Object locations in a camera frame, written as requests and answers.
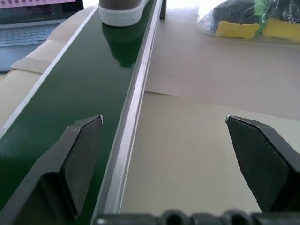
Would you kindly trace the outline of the plastic bag of sponges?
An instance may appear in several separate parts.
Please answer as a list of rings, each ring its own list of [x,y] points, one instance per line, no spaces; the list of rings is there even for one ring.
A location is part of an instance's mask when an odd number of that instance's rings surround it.
[[[300,42],[300,0],[220,0],[197,26],[214,36]]]

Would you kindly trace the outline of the green conveyor belt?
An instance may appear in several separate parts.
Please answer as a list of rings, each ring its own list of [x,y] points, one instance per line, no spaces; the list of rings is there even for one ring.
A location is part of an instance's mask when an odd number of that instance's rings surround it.
[[[0,211],[34,163],[78,120],[101,115],[92,180],[81,214],[90,225],[106,168],[119,147],[139,74],[147,72],[161,0],[149,0],[135,25],[115,28],[94,9],[4,126],[0,138]]]

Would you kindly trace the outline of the brown paper sheet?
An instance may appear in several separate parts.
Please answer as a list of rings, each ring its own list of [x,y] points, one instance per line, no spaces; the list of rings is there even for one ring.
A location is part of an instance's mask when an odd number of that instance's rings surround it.
[[[211,0],[168,0],[146,90],[300,120],[300,45],[216,37],[197,27]]]

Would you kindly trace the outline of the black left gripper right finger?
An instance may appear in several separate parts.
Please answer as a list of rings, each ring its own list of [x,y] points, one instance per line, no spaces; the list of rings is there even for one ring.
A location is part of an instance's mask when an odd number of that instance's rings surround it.
[[[241,173],[262,212],[300,212],[300,154],[271,126],[229,115]]]

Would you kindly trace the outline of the silver laptop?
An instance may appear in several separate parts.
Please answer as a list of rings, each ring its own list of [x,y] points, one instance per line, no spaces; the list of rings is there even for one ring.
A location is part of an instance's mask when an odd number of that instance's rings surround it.
[[[83,9],[83,0],[0,0],[0,73],[8,72]]]

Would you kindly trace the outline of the grey sneaker with white sole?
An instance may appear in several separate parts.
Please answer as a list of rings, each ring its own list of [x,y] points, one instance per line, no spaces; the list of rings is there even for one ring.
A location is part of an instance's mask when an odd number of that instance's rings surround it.
[[[113,27],[128,27],[138,23],[149,0],[99,0],[102,23]]]

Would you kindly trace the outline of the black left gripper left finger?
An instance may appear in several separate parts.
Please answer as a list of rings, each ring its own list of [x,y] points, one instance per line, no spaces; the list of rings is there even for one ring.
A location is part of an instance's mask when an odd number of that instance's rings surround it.
[[[68,225],[77,220],[92,180],[101,115],[78,120],[31,167],[0,211],[0,225]]]

